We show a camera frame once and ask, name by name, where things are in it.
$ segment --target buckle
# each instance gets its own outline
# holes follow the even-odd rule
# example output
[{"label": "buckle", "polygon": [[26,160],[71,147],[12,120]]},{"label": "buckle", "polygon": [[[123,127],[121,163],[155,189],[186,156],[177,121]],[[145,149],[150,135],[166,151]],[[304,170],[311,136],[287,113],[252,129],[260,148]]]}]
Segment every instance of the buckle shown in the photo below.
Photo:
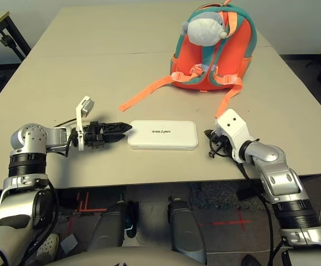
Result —
[{"label": "buckle", "polygon": [[171,74],[171,76],[172,76],[172,79],[174,80],[174,81],[177,81],[177,82],[183,82],[183,76],[184,76],[184,73],[182,73],[182,72],[173,72],[172,74]]},{"label": "buckle", "polygon": [[224,75],[222,85],[234,84],[237,81],[236,75]]}]

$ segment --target stuffed toy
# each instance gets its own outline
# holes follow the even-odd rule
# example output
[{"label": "stuffed toy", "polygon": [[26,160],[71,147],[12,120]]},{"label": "stuffed toy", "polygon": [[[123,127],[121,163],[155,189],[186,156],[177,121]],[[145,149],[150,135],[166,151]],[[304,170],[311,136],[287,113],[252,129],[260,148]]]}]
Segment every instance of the stuffed toy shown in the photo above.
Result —
[{"label": "stuffed toy", "polygon": [[184,22],[182,35],[188,35],[189,41],[198,46],[213,46],[220,39],[225,39],[225,23],[219,13],[203,12]]}]

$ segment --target orange strap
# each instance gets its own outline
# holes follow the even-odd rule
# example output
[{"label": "orange strap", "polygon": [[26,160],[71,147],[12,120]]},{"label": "orange strap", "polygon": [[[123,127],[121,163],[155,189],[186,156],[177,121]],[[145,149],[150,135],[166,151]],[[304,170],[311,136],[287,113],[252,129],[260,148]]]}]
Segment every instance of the orange strap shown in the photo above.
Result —
[{"label": "orange strap", "polygon": [[119,109],[121,111],[125,111],[128,108],[134,106],[139,101],[146,98],[149,94],[153,93],[160,87],[167,85],[169,83],[172,83],[174,81],[177,82],[187,82],[190,81],[193,78],[196,78],[198,76],[201,76],[203,71],[199,65],[195,65],[191,71],[192,74],[190,76],[184,75],[182,72],[173,72],[171,75],[164,77],[163,79],[157,80],[155,83],[151,84],[144,90],[142,90],[140,93],[138,93],[135,97],[133,97],[131,100],[127,101],[126,103],[119,106]]},{"label": "orange strap", "polygon": [[237,29],[237,13],[228,12],[228,25],[229,25],[229,34],[227,36],[231,37]]},{"label": "orange strap", "polygon": [[215,117],[218,118],[226,111],[229,100],[241,91],[241,89],[243,88],[243,83],[242,83],[242,79],[237,75],[226,75],[223,77],[214,75],[213,78],[219,84],[222,84],[222,85],[233,84],[233,87],[225,95],[225,97],[223,98],[220,104],[220,107],[217,110]]}]

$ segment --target backpack strap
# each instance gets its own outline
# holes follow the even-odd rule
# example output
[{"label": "backpack strap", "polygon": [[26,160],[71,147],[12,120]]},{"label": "backpack strap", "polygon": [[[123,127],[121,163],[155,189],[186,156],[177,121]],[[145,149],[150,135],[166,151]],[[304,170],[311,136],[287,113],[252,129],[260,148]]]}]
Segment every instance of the backpack strap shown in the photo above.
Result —
[{"label": "backpack strap", "polygon": [[217,110],[215,117],[218,118],[226,111],[229,100],[241,91],[241,89],[243,88],[243,82],[242,82],[242,79],[238,75],[218,76],[218,75],[214,74],[213,78],[219,84],[222,84],[222,85],[233,84],[233,87],[225,95],[225,97],[223,98],[223,100],[220,104],[220,107]]},{"label": "backpack strap", "polygon": [[192,67],[190,71],[191,75],[187,76],[184,75],[184,73],[176,71],[171,73],[171,75],[164,77],[163,79],[159,79],[156,82],[152,83],[150,86],[142,90],[140,93],[138,93],[135,97],[133,97],[131,100],[127,101],[126,103],[122,104],[119,106],[119,109],[121,111],[125,111],[128,108],[134,106],[137,104],[139,101],[143,100],[146,98],[149,94],[153,93],[160,87],[167,85],[169,83],[173,83],[174,81],[176,82],[187,82],[192,80],[193,78],[197,78],[202,75],[203,70],[200,65],[195,65]]}]

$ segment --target white box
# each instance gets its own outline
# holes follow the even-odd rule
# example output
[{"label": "white box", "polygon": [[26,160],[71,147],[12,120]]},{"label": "white box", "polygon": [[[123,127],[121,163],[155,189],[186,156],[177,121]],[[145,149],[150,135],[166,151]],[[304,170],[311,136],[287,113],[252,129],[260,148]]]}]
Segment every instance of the white box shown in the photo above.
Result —
[{"label": "white box", "polygon": [[133,149],[193,150],[198,145],[192,121],[135,120],[127,142]]}]

